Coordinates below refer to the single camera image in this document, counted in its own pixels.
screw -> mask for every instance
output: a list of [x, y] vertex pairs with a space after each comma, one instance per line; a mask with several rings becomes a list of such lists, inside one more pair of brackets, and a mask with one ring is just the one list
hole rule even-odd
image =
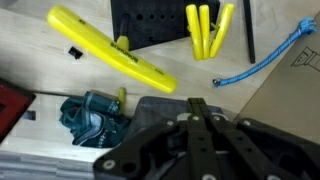
[[243, 124], [245, 124], [247, 126], [251, 126], [251, 122], [250, 121], [244, 121]]
[[217, 179], [211, 174], [205, 174], [202, 176], [202, 180], [217, 180]]
[[116, 165], [116, 162], [114, 160], [108, 160], [103, 163], [103, 168], [106, 170], [111, 170]]
[[193, 116], [192, 119], [195, 120], [195, 121], [199, 121], [200, 120], [200, 118], [198, 116]]
[[279, 178], [278, 176], [276, 175], [269, 175], [267, 177], [267, 180], [281, 180], [281, 178]]
[[168, 124], [169, 126], [172, 126], [172, 125], [174, 124], [174, 122], [173, 122], [173, 121], [168, 121], [167, 124]]
[[221, 120], [220, 116], [213, 116], [213, 119], [216, 120], [216, 121], [220, 121]]

black metal bracket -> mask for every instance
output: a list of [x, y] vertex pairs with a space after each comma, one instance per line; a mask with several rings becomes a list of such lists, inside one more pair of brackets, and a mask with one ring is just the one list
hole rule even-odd
[[185, 121], [158, 124], [94, 163], [96, 179], [320, 179], [320, 146], [243, 119], [212, 114], [188, 100]]
[[188, 4], [208, 4], [211, 22], [216, 23], [219, 0], [111, 0], [114, 40], [120, 36], [125, 14], [130, 16], [130, 50], [190, 36], [185, 15]]

blue cable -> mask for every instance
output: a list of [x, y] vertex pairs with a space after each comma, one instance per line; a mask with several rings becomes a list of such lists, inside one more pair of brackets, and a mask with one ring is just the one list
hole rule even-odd
[[301, 37], [304, 34], [310, 34], [314, 31], [317, 31], [316, 29], [316, 22], [314, 21], [313, 18], [305, 18], [299, 23], [299, 27], [297, 30], [290, 35], [290, 37], [282, 43], [267, 59], [262, 61], [261, 63], [257, 64], [255, 67], [251, 68], [250, 70], [232, 77], [228, 79], [214, 79], [213, 80], [213, 85], [215, 87], [219, 86], [225, 86], [228, 84], [232, 84], [238, 81], [241, 81], [242, 79], [245, 79], [252, 74], [258, 72], [262, 68], [266, 67], [269, 63], [271, 63], [274, 59], [276, 59], [286, 48], [290, 46], [294, 41], [296, 41], [299, 37]]

wooden table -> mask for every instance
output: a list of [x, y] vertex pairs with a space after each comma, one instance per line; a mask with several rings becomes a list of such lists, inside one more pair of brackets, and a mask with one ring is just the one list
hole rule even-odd
[[[190, 38], [133, 51], [178, 79], [178, 87], [172, 94], [162, 93], [120, 73], [85, 49], [82, 49], [84, 56], [81, 60], [75, 61], [68, 54], [68, 50], [71, 46], [78, 46], [49, 27], [46, 22], [49, 9], [56, 4], [62, 4], [113, 38], [108, 0], [18, 0], [14, 5], [0, 9], [0, 77], [32, 90], [74, 95], [84, 95], [91, 89], [117, 95], [118, 88], [125, 87], [128, 92], [126, 106], [128, 115], [134, 113], [136, 104], [142, 96], [182, 100], [188, 97], [203, 97], [208, 104], [222, 107], [225, 114], [234, 119], [284, 54], [267, 68], [244, 81], [213, 88], [212, 79], [237, 75], [253, 66], [249, 63], [242, 1], [226, 2], [234, 3], [235, 11], [226, 39], [215, 59], [194, 61]], [[319, 9], [319, 0], [252, 0], [257, 62], [261, 62], [277, 48], [296, 29], [301, 19], [315, 16]], [[45, 99], [42, 97], [37, 100], [40, 109], [46, 106], [58, 108], [62, 103], [62, 99], [43, 98]], [[51, 118], [50, 121], [58, 120], [59, 115], [56, 114], [56, 110], [46, 112], [50, 115], [48, 116]], [[45, 126], [52, 128], [56, 125], [57, 122], [45, 122], [33, 128]], [[52, 140], [61, 135], [66, 139], [71, 138], [66, 129], [59, 127], [56, 131], [60, 134], [48, 138]], [[32, 135], [31, 132], [16, 133], [23, 133], [26, 136], [27, 141], [24, 142], [29, 142], [28, 146], [33, 146], [37, 139], [37, 135]], [[90, 152], [84, 159], [78, 159], [78, 156], [73, 156], [72, 153], [66, 155], [60, 150], [65, 147], [51, 143], [49, 139], [47, 142], [43, 141], [43, 147], [49, 148], [50, 151], [43, 151], [38, 155], [84, 161], [91, 158]], [[78, 149], [79, 147], [68, 148], [70, 151], [83, 150]]]

